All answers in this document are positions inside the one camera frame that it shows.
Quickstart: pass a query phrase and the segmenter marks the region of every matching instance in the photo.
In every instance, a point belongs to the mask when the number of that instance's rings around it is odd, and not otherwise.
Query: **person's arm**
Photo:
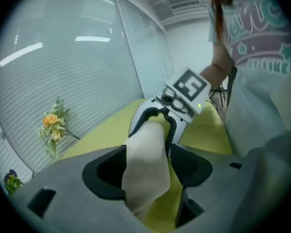
[[[233,67],[233,60],[230,57],[224,44],[218,42],[213,44],[213,56],[211,65],[206,67],[200,75],[216,89],[228,76]]]

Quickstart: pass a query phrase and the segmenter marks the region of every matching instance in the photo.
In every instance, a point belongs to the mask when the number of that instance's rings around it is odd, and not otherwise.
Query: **person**
[[[246,156],[286,130],[272,94],[291,70],[291,23],[276,0],[211,0],[209,16],[213,58],[201,75],[216,88],[237,68],[225,125]]]

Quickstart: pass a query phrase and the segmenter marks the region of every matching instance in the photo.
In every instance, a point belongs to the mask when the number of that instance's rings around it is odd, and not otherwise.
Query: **white t-shirt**
[[[291,70],[291,24],[276,0],[234,0],[223,11],[225,45],[237,68],[226,131],[234,154],[246,155],[286,130],[271,94]],[[210,21],[215,43],[212,9]]]

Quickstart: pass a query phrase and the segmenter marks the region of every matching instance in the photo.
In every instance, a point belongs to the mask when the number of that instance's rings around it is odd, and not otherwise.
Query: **yellow tablecloth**
[[[104,121],[68,149],[62,159],[121,145],[128,137],[131,118],[143,101],[133,102]],[[150,120],[160,123],[167,136],[169,123],[162,115],[151,117]],[[187,126],[180,144],[216,153],[232,154],[223,123],[210,102],[205,103],[202,113],[196,115],[194,121]],[[154,202],[144,220],[144,224],[155,232],[170,232],[175,229],[175,219],[181,199],[182,186],[171,168],[170,159],[168,161],[170,189]]]

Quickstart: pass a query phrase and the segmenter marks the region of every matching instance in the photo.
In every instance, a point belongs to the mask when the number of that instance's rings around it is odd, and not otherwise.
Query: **purple flower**
[[[4,176],[4,185],[8,183],[8,179],[10,178],[10,175],[13,175],[17,178],[17,174],[16,172],[13,170],[13,169],[10,169],[10,172],[7,173],[5,176]]]

